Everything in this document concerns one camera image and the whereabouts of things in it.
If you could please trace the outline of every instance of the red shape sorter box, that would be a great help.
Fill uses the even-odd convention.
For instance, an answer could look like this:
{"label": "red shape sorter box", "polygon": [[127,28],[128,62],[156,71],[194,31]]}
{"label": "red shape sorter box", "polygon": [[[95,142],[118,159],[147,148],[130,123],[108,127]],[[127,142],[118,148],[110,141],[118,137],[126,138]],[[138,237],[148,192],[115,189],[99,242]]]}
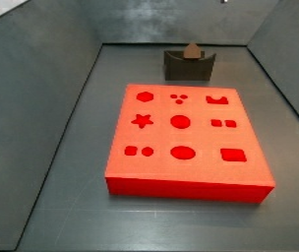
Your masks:
{"label": "red shape sorter box", "polygon": [[237,90],[128,85],[105,179],[116,195],[259,203],[274,180]]}

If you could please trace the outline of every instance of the circular hole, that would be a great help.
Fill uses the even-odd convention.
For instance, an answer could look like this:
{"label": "circular hole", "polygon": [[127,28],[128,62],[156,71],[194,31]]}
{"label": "circular hole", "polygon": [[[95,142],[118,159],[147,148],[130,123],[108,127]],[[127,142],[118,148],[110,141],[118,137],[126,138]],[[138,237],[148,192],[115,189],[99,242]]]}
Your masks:
{"label": "circular hole", "polygon": [[171,155],[176,159],[187,160],[195,157],[195,150],[187,146],[176,146],[171,149]]}
{"label": "circular hole", "polygon": [[154,149],[151,147],[146,147],[143,150],[142,150],[142,154],[147,157],[152,156],[154,155]]}
{"label": "circular hole", "polygon": [[190,126],[190,119],[184,115],[175,115],[171,118],[171,124],[178,129],[186,129]]}

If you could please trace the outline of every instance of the star-shaped hole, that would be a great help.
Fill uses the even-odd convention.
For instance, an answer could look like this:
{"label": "star-shaped hole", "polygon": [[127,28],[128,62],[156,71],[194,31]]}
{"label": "star-shaped hole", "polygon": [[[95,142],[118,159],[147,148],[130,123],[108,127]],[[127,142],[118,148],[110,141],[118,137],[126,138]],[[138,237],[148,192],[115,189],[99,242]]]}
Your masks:
{"label": "star-shaped hole", "polygon": [[139,128],[143,129],[147,124],[154,124],[154,122],[150,120],[151,115],[135,115],[135,120],[131,121],[132,124],[138,124]]}

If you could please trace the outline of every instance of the black shape block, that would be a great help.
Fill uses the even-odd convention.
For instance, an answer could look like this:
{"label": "black shape block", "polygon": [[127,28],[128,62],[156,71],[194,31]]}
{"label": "black shape block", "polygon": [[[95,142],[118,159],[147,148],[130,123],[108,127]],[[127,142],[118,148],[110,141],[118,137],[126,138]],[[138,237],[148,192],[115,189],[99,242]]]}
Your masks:
{"label": "black shape block", "polygon": [[199,59],[184,59],[183,51],[164,51],[164,71],[167,81],[208,81],[216,54]]}

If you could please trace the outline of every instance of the red plastic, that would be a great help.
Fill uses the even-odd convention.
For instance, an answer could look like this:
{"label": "red plastic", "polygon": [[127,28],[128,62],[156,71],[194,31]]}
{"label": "red plastic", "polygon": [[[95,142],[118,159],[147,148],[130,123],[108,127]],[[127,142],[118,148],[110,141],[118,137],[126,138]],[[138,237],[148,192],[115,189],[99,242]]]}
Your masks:
{"label": "red plastic", "polygon": [[155,98],[154,94],[150,92],[142,92],[138,94],[136,99],[143,101],[143,102],[148,102]]}
{"label": "red plastic", "polygon": [[[155,98],[143,102],[146,92]],[[182,94],[187,102],[176,104]],[[134,124],[135,115],[147,123]],[[127,147],[139,152],[127,155]],[[275,183],[237,91],[128,85],[105,179],[116,195],[262,202]]]}
{"label": "red plastic", "polygon": [[211,119],[211,125],[214,127],[222,127],[222,121],[218,119]]}
{"label": "red plastic", "polygon": [[221,98],[212,98],[210,95],[206,97],[207,103],[210,104],[229,104],[229,99],[226,96],[222,96]]}

